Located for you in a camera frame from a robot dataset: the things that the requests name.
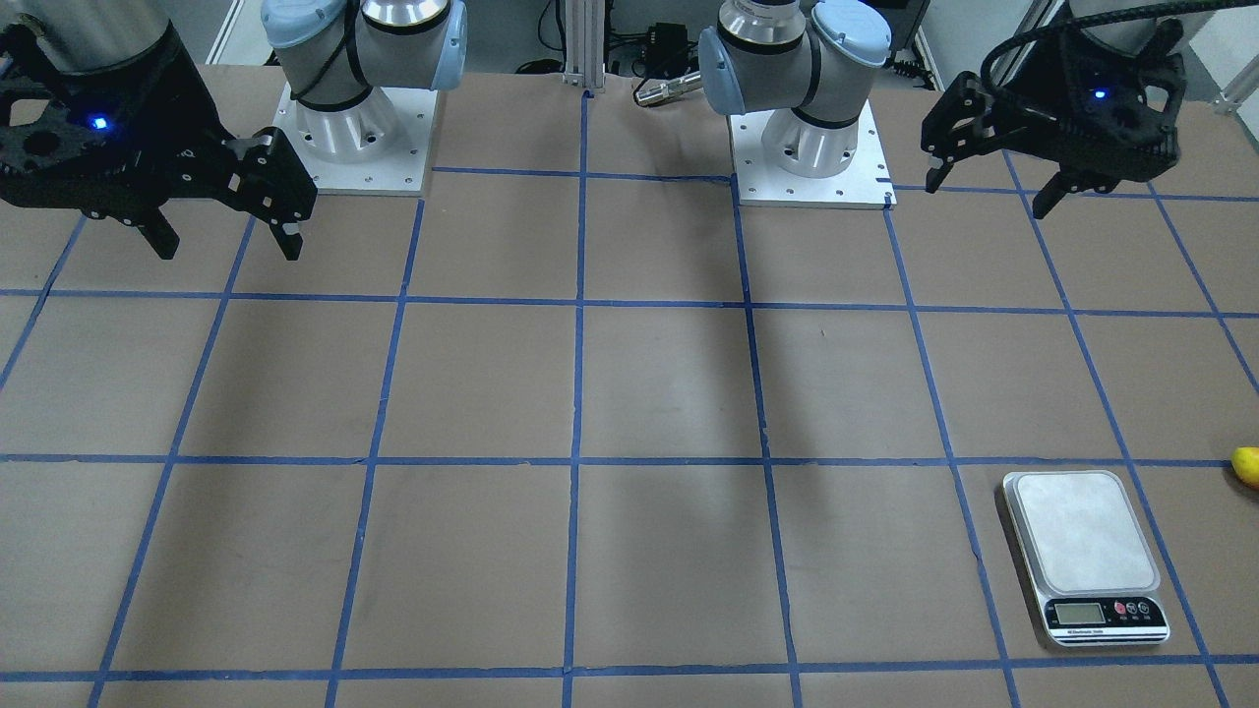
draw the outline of yellow lemon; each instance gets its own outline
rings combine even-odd
[[[1238,447],[1234,450],[1233,471],[1246,486],[1259,489],[1259,447]]]

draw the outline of silver scale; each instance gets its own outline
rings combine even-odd
[[[1158,568],[1119,477],[1012,472],[1002,490],[1050,639],[1063,646],[1167,641]]]

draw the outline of gray floor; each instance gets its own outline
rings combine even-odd
[[[238,134],[277,69],[206,72]],[[1259,156],[1152,186],[997,154],[898,207],[737,207],[703,98],[473,74],[423,202],[285,262],[0,209],[0,704],[1259,704]],[[1171,640],[1046,646],[995,491],[1126,480]]]

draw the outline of yellow object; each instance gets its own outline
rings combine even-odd
[[[1246,486],[1259,489],[1259,447],[1238,447],[1234,450],[1233,472]]]

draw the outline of digital scale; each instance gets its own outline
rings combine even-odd
[[[1011,472],[1002,491],[1050,639],[1063,646],[1167,641],[1158,568],[1119,477]]]

